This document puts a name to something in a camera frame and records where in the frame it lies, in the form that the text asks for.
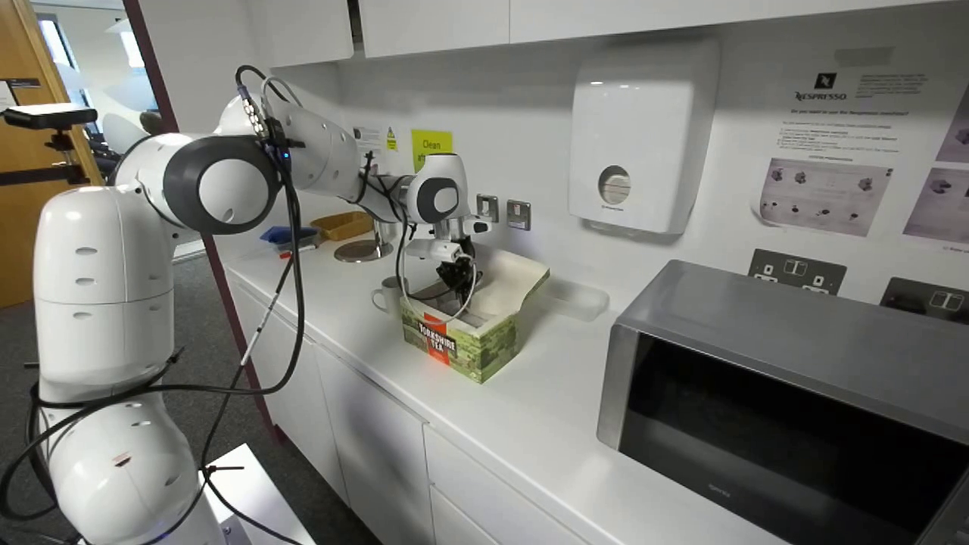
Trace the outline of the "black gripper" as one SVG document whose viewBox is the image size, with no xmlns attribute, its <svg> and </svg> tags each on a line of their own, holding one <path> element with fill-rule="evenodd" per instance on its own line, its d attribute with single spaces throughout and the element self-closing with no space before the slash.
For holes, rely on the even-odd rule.
<svg viewBox="0 0 969 545">
<path fill-rule="evenodd" d="M 443 292 L 459 292 L 459 302 L 470 302 L 477 285 L 476 246 L 470 237 L 459 239 L 432 239 L 426 254 L 436 260 L 436 278 Z"/>
</svg>

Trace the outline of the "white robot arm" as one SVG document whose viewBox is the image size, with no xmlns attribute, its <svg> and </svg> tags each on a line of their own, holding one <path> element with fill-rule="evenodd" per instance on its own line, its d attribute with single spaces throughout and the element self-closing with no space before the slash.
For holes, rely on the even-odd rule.
<svg viewBox="0 0 969 545">
<path fill-rule="evenodd" d="M 173 234 L 244 234 L 282 188 L 308 188 L 379 221 L 429 223 L 452 260 L 465 171 L 429 151 L 391 178 L 339 125 L 286 99 L 232 97 L 210 134 L 136 141 L 108 183 L 43 207 L 32 251 L 40 459 L 88 545 L 225 545 L 199 462 L 161 382 L 176 364 Z"/>
</svg>

